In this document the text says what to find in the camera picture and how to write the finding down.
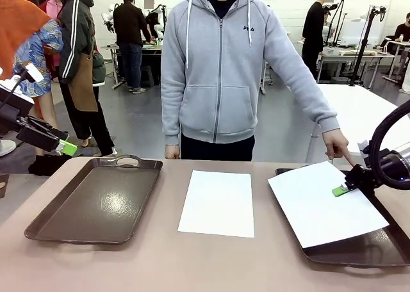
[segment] dark blue jeans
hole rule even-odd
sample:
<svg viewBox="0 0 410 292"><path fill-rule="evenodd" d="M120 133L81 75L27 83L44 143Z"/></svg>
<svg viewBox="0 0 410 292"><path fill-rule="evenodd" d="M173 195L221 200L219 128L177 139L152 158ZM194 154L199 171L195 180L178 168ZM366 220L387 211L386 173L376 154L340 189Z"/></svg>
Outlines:
<svg viewBox="0 0 410 292"><path fill-rule="evenodd" d="M141 87L142 47L139 44L119 43L128 87Z"/></svg>

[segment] person's right hand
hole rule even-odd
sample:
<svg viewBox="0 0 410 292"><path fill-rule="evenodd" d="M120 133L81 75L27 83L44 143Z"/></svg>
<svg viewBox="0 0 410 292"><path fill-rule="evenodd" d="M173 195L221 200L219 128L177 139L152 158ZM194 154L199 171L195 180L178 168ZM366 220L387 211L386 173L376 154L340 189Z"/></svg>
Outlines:
<svg viewBox="0 0 410 292"><path fill-rule="evenodd" d="M178 145L165 146L165 158L166 159L179 159L180 151Z"/></svg>

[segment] drawstring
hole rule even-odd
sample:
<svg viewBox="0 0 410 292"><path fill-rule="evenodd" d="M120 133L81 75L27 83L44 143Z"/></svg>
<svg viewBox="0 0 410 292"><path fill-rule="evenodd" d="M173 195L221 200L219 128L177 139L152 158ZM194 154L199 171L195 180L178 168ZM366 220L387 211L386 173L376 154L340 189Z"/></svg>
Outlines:
<svg viewBox="0 0 410 292"><path fill-rule="evenodd" d="M248 33L249 33L249 47L252 47L252 35L250 33L250 0L248 0Z"/></svg>
<svg viewBox="0 0 410 292"><path fill-rule="evenodd" d="M191 16L191 7L192 7L192 0L190 0L188 4L188 22L186 23L186 68L188 69L188 65L190 63L189 60L189 44L190 44L190 16Z"/></svg>

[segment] brown tray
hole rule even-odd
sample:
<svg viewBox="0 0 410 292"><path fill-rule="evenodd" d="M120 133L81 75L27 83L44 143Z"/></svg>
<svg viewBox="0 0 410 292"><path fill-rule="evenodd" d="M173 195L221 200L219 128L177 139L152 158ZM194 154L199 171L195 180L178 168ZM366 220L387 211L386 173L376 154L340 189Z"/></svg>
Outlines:
<svg viewBox="0 0 410 292"><path fill-rule="evenodd" d="M132 159L135 165L120 165ZM29 239L119 245L129 241L163 163L136 156L91 159L34 219Z"/></svg>
<svg viewBox="0 0 410 292"><path fill-rule="evenodd" d="M276 174L289 170L278 169ZM310 248L301 247L304 255L315 263L354 268L410 266L410 239L376 196L368 200L388 221L387 227L342 241Z"/></svg>

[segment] green object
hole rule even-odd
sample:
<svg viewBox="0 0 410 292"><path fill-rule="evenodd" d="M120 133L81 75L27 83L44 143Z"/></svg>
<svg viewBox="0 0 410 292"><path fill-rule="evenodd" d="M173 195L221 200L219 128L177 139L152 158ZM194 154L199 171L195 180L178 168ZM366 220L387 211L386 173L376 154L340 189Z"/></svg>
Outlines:
<svg viewBox="0 0 410 292"><path fill-rule="evenodd" d="M346 188L342 188L341 186L339 186L338 188L335 188L334 190L332 190L332 193L335 197L340 197L346 193L348 193L349 190Z"/></svg>
<svg viewBox="0 0 410 292"><path fill-rule="evenodd" d="M64 153L68 156L73 156L77 151L77 146L72 143L66 142L65 140L60 140L60 143L64 145L64 148L60 150L61 153Z"/></svg>

